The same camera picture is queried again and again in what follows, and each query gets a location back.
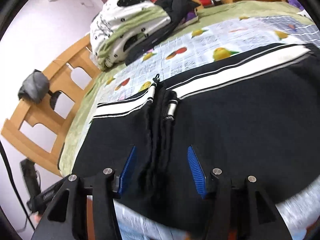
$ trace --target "metal screw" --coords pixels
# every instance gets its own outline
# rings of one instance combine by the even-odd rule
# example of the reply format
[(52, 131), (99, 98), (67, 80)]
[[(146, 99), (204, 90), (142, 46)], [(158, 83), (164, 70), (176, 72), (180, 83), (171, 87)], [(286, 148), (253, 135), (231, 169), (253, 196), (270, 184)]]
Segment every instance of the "metal screw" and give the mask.
[(216, 175), (220, 175), (222, 173), (222, 170), (220, 170), (219, 168), (214, 168), (212, 172)]
[(256, 181), (257, 181), (257, 178), (256, 178), (255, 176), (249, 176), (249, 177), (248, 177), (248, 180), (249, 180), (250, 182), (256, 182)]
[(112, 172), (112, 169), (111, 169), (111, 168), (105, 168), (105, 169), (103, 170), (103, 173), (106, 174), (106, 175), (110, 174), (111, 172)]
[(68, 180), (69, 181), (75, 181), (77, 179), (77, 175), (70, 175)]

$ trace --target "gray cloth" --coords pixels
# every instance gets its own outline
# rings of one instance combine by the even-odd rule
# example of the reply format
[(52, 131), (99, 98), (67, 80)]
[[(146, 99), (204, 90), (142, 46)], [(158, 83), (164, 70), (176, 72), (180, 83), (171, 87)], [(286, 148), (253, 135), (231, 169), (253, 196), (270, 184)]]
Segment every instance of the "gray cloth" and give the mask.
[(42, 72), (35, 70), (23, 81), (18, 97), (19, 99), (28, 98), (39, 104), (48, 92), (49, 80)]

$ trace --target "black garment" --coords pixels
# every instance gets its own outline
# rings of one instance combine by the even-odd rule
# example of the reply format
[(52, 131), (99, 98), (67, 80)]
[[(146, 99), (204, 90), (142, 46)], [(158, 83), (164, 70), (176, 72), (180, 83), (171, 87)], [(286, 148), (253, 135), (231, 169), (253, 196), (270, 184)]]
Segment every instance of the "black garment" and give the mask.
[(192, 0), (157, 0), (155, 5), (162, 7), (167, 12), (171, 22), (132, 48), (125, 59), (126, 65), (134, 62), (145, 52), (165, 41), (187, 13), (200, 6), (200, 4)]
[[(120, 202), (200, 233), (210, 204), (197, 193), (187, 160), (196, 145), (205, 168), (228, 170), (233, 183), (253, 175), (275, 203), (284, 201), (319, 175), (320, 52), (306, 47), (272, 44), (180, 73), (157, 86), (153, 103), (144, 91), (101, 104), (73, 173), (116, 166), (128, 154), (124, 146), (135, 144), (138, 165)], [(174, 92), (173, 119), (165, 106)]]

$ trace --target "wooden bed frame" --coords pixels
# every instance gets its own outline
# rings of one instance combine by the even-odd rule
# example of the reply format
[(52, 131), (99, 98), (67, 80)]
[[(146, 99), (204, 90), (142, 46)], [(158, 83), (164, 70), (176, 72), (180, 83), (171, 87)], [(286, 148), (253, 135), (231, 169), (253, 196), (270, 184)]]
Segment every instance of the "wooden bed frame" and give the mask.
[[(237, 0), (223, 0), (224, 3), (232, 3), (234, 1)], [(52, 92), (62, 91), (75, 103), (66, 119), (51, 109), (49, 95), (46, 95), (44, 100), (38, 105), (22, 99), (11, 118), (5, 120), (1, 131), (4, 138), (23, 155), (59, 176), (61, 176), (61, 174), (58, 170), (58, 160), (69, 127), (79, 109), (81, 100), (92, 87), (94, 79), (100, 73), (100, 70), (89, 59), (90, 50), (90, 38), (89, 35), (87, 35), (64, 51), (57, 59), (53, 60), (43, 71), (44, 75), (50, 81), (50, 90)], [(66, 63), (73, 68), (81, 67), (92, 78), (84, 90), (73, 82), (70, 77), (72, 71)], [(46, 152), (20, 131), (23, 121), (26, 121), (31, 126), (41, 123), (57, 135), (51, 152)]]

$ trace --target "white wall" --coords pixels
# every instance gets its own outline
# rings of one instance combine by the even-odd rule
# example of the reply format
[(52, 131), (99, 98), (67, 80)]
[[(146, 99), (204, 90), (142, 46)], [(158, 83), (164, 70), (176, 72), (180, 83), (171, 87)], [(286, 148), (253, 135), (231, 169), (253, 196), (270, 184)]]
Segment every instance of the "white wall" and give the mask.
[[(22, 81), (34, 69), (44, 70), (55, 57), (89, 32), (91, 20), (102, 5), (101, 0), (29, 0), (25, 4), (0, 41), (0, 128), (18, 104), (17, 93)], [(87, 83), (87, 77), (83, 76), (80, 82)], [(57, 108), (61, 112), (67, 112), (71, 105), (60, 103)], [(33, 135), (32, 138), (45, 150), (51, 149), (54, 138), (43, 127), (36, 125), (32, 128), (24, 124), (22, 130), (29, 133), (29, 136)], [(18, 191), (26, 203), (29, 195), (19, 164), (25, 157), (2, 136), (0, 140), (8, 156)], [(39, 166), (36, 168), (41, 174), (42, 190), (60, 179)], [(16, 230), (23, 227), (26, 217), (11, 188), (2, 160), (0, 206)], [(27, 230), (20, 233), (20, 236), (28, 240), (32, 233), (28, 224)]]

